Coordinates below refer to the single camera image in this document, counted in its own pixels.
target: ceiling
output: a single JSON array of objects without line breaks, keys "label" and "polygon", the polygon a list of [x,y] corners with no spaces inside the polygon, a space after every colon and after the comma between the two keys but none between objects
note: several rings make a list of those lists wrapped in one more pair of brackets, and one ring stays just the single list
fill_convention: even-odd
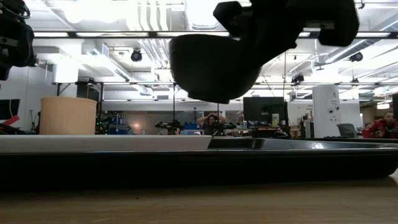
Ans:
[{"label": "ceiling", "polygon": [[[212,9],[220,0],[164,0],[164,1],[140,1],[140,0],[25,0],[32,12],[32,18],[27,23],[34,31],[133,31],[133,30],[172,30],[172,31],[214,31],[223,30],[213,16]],[[242,5],[250,5],[248,0],[240,1]],[[363,9],[358,9],[361,22],[360,31],[397,31],[398,23],[390,23],[387,29],[384,24],[390,21],[398,21],[398,0],[364,0]],[[85,39],[84,46],[94,45],[95,49],[102,53],[103,45],[109,49],[109,58],[120,69],[137,81],[145,82],[172,82],[169,67],[168,41],[170,39]],[[76,40],[52,39],[35,40],[35,45],[52,45],[70,52],[71,44]],[[254,86],[255,92],[250,91],[246,95],[310,95],[310,86],[277,85],[284,77],[287,82],[291,77],[302,74],[305,82],[336,83],[350,82],[353,77],[360,82],[398,82],[398,41],[380,40],[371,45],[364,45],[360,40],[355,40],[350,47],[345,49],[320,45],[314,39],[299,39],[297,47],[277,56],[266,63],[258,78],[261,85]],[[364,58],[360,62],[350,62],[347,57],[338,61],[323,64],[328,56],[338,55],[339,52],[353,51],[361,47]],[[130,55],[134,49],[140,49],[142,60],[133,62]],[[112,80],[109,70],[103,69],[99,63],[81,61],[80,76],[91,76],[96,80],[106,77],[107,82],[120,82],[120,77]],[[155,91],[163,91],[166,86],[153,88]],[[362,96],[374,96],[374,89],[378,86],[341,86],[341,92],[351,97],[351,92]],[[129,86],[112,86],[108,91],[132,91],[135,88]]]}]

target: black surface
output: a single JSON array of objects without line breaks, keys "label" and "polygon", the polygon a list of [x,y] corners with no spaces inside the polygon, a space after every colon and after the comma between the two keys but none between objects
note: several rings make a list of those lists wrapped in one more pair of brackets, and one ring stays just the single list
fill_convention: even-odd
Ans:
[{"label": "black surface", "polygon": [[267,121],[271,124],[272,114],[279,114],[279,121],[285,120],[283,97],[244,97],[243,113],[245,121]]},{"label": "black surface", "polygon": [[248,150],[1,154],[1,191],[113,189],[304,180],[392,174],[398,151]]},{"label": "black surface", "polygon": [[0,120],[8,120],[18,114],[19,99],[16,100],[0,100]]}]

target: desk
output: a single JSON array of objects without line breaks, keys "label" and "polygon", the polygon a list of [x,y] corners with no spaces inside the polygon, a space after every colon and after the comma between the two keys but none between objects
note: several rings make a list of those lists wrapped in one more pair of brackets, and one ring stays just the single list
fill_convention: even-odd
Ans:
[{"label": "desk", "polygon": [[1,223],[398,223],[393,178],[0,195]]}]

